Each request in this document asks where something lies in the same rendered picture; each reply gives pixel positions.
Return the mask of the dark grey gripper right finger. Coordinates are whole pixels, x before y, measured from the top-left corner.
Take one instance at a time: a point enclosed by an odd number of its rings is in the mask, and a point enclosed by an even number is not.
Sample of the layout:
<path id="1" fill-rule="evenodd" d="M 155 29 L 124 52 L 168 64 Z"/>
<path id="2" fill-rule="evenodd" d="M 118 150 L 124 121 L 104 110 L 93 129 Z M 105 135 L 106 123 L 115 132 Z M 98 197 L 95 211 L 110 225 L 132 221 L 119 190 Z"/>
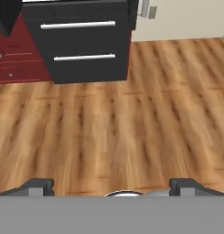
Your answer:
<path id="1" fill-rule="evenodd" d="M 169 195 L 174 197 L 224 197 L 224 193 L 204 187 L 192 178 L 171 178 L 169 185 Z"/>

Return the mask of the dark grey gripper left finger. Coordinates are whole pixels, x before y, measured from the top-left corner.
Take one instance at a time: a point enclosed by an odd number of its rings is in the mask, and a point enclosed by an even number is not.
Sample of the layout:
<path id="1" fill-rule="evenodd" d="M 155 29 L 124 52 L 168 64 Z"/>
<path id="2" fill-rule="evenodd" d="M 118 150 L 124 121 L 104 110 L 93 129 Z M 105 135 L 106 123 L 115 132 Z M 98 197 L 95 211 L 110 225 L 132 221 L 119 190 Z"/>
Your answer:
<path id="1" fill-rule="evenodd" d="M 1 192 L 0 196 L 52 197 L 55 195 L 53 187 L 54 180 L 52 178 L 31 178 L 22 186 Z"/>

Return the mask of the black fridge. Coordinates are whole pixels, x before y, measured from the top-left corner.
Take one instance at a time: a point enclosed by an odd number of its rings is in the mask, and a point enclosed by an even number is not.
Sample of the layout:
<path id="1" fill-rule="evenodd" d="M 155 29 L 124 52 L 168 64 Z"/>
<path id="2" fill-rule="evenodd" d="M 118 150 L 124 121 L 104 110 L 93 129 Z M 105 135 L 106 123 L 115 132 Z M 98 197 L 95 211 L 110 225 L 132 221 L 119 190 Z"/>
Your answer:
<path id="1" fill-rule="evenodd" d="M 56 84 L 126 80 L 139 0 L 25 0 L 22 15 Z M 115 21 L 114 27 L 43 30 L 43 24 Z M 116 58 L 54 61 L 115 54 Z"/>

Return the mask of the round white and black object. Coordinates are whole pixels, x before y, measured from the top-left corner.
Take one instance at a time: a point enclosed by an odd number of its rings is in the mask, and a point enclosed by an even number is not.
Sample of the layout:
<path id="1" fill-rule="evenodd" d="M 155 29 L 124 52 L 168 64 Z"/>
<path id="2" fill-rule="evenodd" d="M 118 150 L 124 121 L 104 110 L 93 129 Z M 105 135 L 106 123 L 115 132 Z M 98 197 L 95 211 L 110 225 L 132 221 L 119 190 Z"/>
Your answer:
<path id="1" fill-rule="evenodd" d="M 138 197 L 143 193 L 134 190 L 117 190 L 105 195 L 105 197 Z"/>

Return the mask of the red cupboard run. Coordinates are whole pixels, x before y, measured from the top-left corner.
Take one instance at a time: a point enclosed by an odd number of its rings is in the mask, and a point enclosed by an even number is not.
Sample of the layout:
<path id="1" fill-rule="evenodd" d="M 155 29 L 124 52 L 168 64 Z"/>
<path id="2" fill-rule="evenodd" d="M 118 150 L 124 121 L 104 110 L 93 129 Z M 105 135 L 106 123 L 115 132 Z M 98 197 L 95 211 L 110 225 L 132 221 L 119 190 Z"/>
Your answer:
<path id="1" fill-rule="evenodd" d="M 51 81 L 22 15 L 9 37 L 0 32 L 0 83 Z"/>

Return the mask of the grey wall fixture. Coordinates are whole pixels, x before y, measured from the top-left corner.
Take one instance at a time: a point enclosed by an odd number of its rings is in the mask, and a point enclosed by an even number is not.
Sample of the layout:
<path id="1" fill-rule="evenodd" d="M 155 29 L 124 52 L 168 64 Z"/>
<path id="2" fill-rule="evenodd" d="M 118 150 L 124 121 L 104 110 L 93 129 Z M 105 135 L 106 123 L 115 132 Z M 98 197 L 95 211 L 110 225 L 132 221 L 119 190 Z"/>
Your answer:
<path id="1" fill-rule="evenodd" d="M 141 17 L 154 19 L 157 12 L 157 0 L 143 0 L 141 8 Z"/>

